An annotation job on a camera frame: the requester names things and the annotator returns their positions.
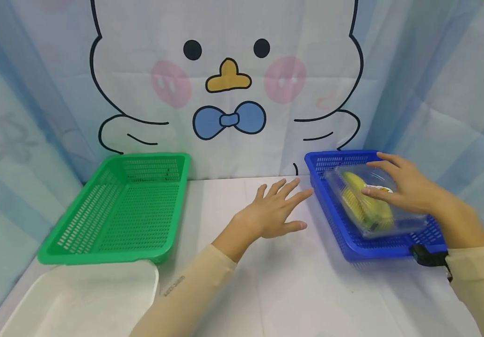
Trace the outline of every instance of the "light blue curtain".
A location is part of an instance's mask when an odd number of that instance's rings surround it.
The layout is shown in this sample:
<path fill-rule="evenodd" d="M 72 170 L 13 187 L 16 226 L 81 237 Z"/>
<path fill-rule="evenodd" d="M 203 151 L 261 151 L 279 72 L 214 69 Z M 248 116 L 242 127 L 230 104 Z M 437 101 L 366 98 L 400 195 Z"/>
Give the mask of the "light blue curtain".
<path fill-rule="evenodd" d="M 484 3 L 465 1 L 444 24 L 411 20 L 365 147 L 413 160 L 484 223 Z"/>
<path fill-rule="evenodd" d="M 0 45 L 0 303 L 82 187 L 45 117 Z"/>
<path fill-rule="evenodd" d="M 354 36 L 353 143 L 414 160 L 484 221 L 484 2 L 359 0 Z M 0 303 L 112 154 L 98 142 L 117 111 L 92 81 L 95 37 L 90 1 L 0 0 Z"/>

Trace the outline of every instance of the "tabletop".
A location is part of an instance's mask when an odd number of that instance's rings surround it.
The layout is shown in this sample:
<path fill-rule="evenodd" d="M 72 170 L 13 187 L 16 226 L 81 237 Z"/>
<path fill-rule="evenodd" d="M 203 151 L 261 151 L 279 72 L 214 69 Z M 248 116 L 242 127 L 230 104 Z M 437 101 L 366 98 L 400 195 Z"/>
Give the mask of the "tabletop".
<path fill-rule="evenodd" d="M 248 205 L 261 184 L 280 177 L 190 181 L 178 239 L 158 266 L 165 289 L 177 273 Z M 293 192 L 309 188 L 301 176 Z M 300 233 L 255 242 L 202 319 L 196 337 L 479 337 L 445 269 L 413 259 L 345 261 L 315 196 L 289 220 Z M 0 329 L 49 266 L 34 260 L 0 307 Z"/>

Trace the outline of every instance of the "banana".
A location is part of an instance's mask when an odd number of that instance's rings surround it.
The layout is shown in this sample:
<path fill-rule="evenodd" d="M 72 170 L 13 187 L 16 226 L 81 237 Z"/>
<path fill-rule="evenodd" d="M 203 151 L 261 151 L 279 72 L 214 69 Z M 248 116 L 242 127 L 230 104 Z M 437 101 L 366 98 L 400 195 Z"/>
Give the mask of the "banana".
<path fill-rule="evenodd" d="M 354 216 L 359 223 L 365 225 L 365 213 L 361 208 L 360 202 L 356 199 L 356 196 L 348 188 L 345 188 L 342 192 L 343 205 L 348 207 L 352 216 Z"/>
<path fill-rule="evenodd" d="M 365 181 L 358 175 L 344 172 L 342 177 L 347 183 L 342 198 L 359 224 L 371 231 L 387 230 L 393 226 L 393 213 L 387 202 L 363 195 L 361 189 L 365 187 Z"/>

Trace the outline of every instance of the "blue basket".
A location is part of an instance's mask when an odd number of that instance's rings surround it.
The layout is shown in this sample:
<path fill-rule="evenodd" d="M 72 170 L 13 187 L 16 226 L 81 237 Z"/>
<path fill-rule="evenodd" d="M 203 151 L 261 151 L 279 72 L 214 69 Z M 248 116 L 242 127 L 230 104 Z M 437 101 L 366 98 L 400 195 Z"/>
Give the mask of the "blue basket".
<path fill-rule="evenodd" d="M 372 240 L 364 239 L 349 219 L 339 200 L 334 197 L 324 172 L 335 166 L 364 164 L 380 160 L 376 151 L 310 152 L 305 155 L 311 175 L 311 185 L 324 210 L 341 252 L 349 262 L 367 259 L 398 258 L 411 256 L 408 248 L 416 243 L 425 245 L 432 253 L 447 250 L 438 223 L 429 216 L 429 225 L 419 233 L 403 234 Z"/>

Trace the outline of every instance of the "mesh basket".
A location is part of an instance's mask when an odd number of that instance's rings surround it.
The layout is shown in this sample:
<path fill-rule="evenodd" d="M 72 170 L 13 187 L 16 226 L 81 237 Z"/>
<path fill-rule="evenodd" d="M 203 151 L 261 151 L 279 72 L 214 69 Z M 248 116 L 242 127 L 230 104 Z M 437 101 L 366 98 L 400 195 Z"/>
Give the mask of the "mesh basket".
<path fill-rule="evenodd" d="M 177 233 L 189 162 L 184 153 L 107 158 L 41 246 L 39 261 L 163 262 Z"/>
<path fill-rule="evenodd" d="M 409 248 L 416 243 L 425 245 L 432 253 L 447 250 L 440 227 L 432 216 L 427 218 L 428 225 L 425 230 L 418 233 L 370 240 L 362 237 L 345 213 L 341 202 L 334 197 L 330 185 L 324 178 L 324 172 L 336 166 L 364 164 L 377 160 L 380 159 L 376 151 L 370 150 L 311 152 L 305 155 L 311 185 L 345 259 L 354 262 L 411 256 Z"/>

